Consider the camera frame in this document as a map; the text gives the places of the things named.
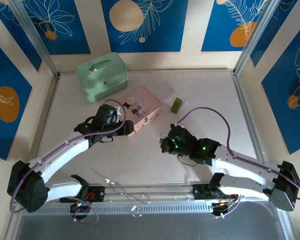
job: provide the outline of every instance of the beige circle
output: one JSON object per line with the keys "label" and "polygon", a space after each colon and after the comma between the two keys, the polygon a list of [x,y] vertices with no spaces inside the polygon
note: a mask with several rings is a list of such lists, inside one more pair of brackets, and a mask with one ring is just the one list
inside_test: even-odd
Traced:
{"label": "beige circle", "polygon": [[5,5],[8,5],[7,0],[0,0],[0,2],[3,3],[3,4],[5,4]]}
{"label": "beige circle", "polygon": [[131,0],[120,0],[110,9],[112,25],[121,32],[136,30],[144,22],[141,8]]}
{"label": "beige circle", "polygon": [[225,4],[228,0],[216,0],[216,3],[219,5]]}

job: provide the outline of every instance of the orange circle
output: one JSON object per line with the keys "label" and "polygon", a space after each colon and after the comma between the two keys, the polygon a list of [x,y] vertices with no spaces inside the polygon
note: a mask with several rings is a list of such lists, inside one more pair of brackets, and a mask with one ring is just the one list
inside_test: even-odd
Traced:
{"label": "orange circle", "polygon": [[0,119],[13,123],[19,114],[20,102],[17,92],[9,86],[0,87]]}
{"label": "orange circle", "polygon": [[298,97],[295,95],[292,95],[288,98],[288,106],[289,108],[296,109],[298,107]]}
{"label": "orange circle", "polygon": [[49,39],[51,41],[57,40],[57,37],[58,37],[57,34],[55,34],[55,32],[50,31],[50,30],[46,31],[44,33],[44,35],[47,39]]}
{"label": "orange circle", "polygon": [[255,25],[256,23],[254,21],[250,21],[244,25],[237,27],[231,33],[230,44],[233,47],[244,47]]}

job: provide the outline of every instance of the cream wall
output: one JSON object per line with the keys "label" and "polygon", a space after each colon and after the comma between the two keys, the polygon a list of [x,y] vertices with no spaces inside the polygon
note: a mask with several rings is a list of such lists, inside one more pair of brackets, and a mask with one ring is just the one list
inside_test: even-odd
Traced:
{"label": "cream wall", "polygon": [[[74,1],[91,54],[51,56],[60,72],[74,72],[78,65],[111,52],[101,1]],[[201,52],[214,1],[188,0],[181,52],[120,53],[127,68],[233,68],[241,51]]]}
{"label": "cream wall", "polygon": [[[282,161],[291,162],[300,177],[300,150],[291,155],[288,154],[276,119],[261,85],[264,77],[271,70],[299,30],[300,0],[295,4],[256,68],[249,59],[239,75],[239,80],[242,82],[267,160],[278,164],[282,163]],[[292,216],[300,232],[300,202],[297,202]]]}
{"label": "cream wall", "polygon": [[52,82],[52,75],[43,63],[39,72],[35,70],[26,55],[15,42],[0,20],[0,48],[32,86],[32,92],[24,110],[15,141],[7,161],[0,159],[0,240],[4,239],[11,216],[7,194],[11,168],[18,160],[28,161],[33,152],[33,141],[41,112]]}

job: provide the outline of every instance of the metal wire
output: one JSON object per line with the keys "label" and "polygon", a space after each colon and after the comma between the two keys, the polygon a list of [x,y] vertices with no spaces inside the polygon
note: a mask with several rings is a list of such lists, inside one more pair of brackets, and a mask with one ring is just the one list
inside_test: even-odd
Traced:
{"label": "metal wire", "polygon": [[[147,195],[146,193],[141,193],[140,197],[136,197],[134,194],[128,193],[124,187],[122,186],[122,184],[118,183],[118,182],[114,182],[112,180],[110,180],[109,178],[106,178],[105,176],[103,176],[101,173],[97,172],[95,169],[92,168],[92,170],[99,175],[113,190],[113,192],[117,195],[121,195],[121,196],[125,196],[126,199],[132,203],[133,207],[131,208],[131,215],[135,218],[140,218],[142,216],[142,209],[141,207],[139,207],[137,205],[136,202],[139,202],[141,204],[150,204],[151,198],[149,195]],[[122,192],[118,192],[116,190],[115,187],[119,187],[121,189]],[[145,196],[147,197],[148,201],[144,201],[142,200],[142,197]]]}
{"label": "metal wire", "polygon": [[188,163],[182,162],[182,161],[179,159],[179,157],[182,157],[182,155],[178,154],[178,155],[176,156],[176,158],[178,159],[178,161],[179,161],[180,163],[182,163],[182,164],[184,164],[184,165],[187,165],[187,166],[189,166],[189,167],[195,167],[195,166],[198,165],[197,162],[195,163],[195,165],[190,165],[190,164],[188,164]]}

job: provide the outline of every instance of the black mount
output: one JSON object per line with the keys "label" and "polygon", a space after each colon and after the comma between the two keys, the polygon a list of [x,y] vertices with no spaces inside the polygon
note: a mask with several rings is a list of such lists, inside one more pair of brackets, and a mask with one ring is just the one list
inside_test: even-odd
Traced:
{"label": "black mount", "polygon": [[[283,161],[278,165],[280,173],[300,185],[300,178],[293,164]],[[264,189],[263,193],[269,197],[269,202],[276,208],[291,212],[295,209],[299,189],[288,182],[284,177],[278,176],[272,180],[275,185],[273,189]]]}
{"label": "black mount", "polygon": [[[118,121],[117,110],[110,105],[103,104],[99,107],[95,116],[88,117],[83,123],[78,124],[74,128],[75,132],[79,132],[82,135],[92,134],[96,132],[105,132],[117,128],[122,121]],[[89,148],[95,143],[109,143],[114,140],[115,136],[126,136],[134,131],[134,123],[131,120],[126,120],[124,125],[117,131],[109,134],[99,134],[93,136],[86,136],[85,139],[89,140]],[[110,141],[103,141],[106,137],[111,139]]]}
{"label": "black mount", "polygon": [[[237,200],[238,196],[235,194],[226,195],[219,189],[219,181],[224,176],[223,173],[215,173],[210,183],[194,184],[192,185],[192,194],[195,200]],[[228,203],[212,203],[213,212],[215,216],[220,216],[229,211]]]}
{"label": "black mount", "polygon": [[208,138],[199,140],[181,126],[170,125],[171,130],[168,137],[160,139],[161,152],[189,157],[197,164],[212,166],[215,151],[221,144]]}
{"label": "black mount", "polygon": [[[99,107],[95,116],[89,117],[83,123],[80,123],[75,127],[75,132],[81,134],[90,134],[96,132],[110,131],[117,128],[122,122],[117,122],[118,114],[117,110],[110,105],[103,104]],[[124,136],[134,131],[134,123],[130,120],[126,120],[124,125],[117,131],[110,134],[100,134],[87,136],[85,139],[89,140],[89,148],[95,143],[103,142],[103,137],[111,138],[114,136]],[[10,180],[7,188],[7,193],[12,196],[18,183],[24,177],[24,175],[30,170],[29,163],[24,163],[21,160],[13,165],[10,175]],[[31,172],[29,176],[24,180],[19,191],[16,194],[15,200],[24,207],[29,213],[38,210],[46,202],[48,198],[49,188],[45,186],[43,179],[41,178],[41,172]],[[89,202],[102,202],[104,198],[104,187],[89,187],[89,184],[78,175],[72,175],[71,177],[78,180],[82,187],[77,198],[84,200],[92,192],[93,197],[87,199]]]}

